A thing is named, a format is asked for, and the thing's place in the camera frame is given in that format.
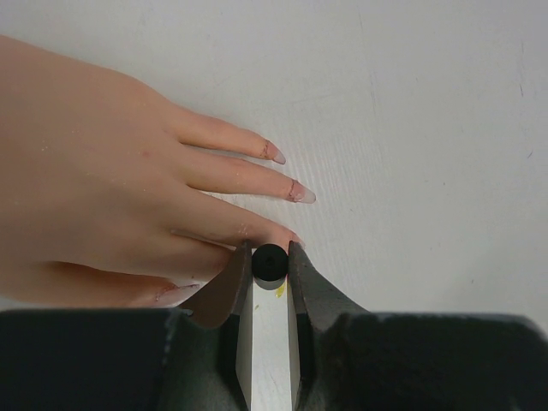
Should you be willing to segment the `black nail polish cap brush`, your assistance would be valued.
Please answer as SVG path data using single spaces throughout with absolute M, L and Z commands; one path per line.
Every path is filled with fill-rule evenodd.
M 288 274 L 289 256 L 276 244 L 258 247 L 252 255 L 252 274 L 264 290 L 278 289 Z

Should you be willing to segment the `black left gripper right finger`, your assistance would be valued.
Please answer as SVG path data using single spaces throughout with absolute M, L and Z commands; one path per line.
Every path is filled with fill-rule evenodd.
M 289 358 L 295 410 L 409 410 L 408 324 L 368 312 L 289 246 Z

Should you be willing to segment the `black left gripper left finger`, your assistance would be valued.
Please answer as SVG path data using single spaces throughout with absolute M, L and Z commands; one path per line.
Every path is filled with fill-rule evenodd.
M 160 394 L 162 410 L 249 410 L 253 352 L 252 248 L 179 306 Z

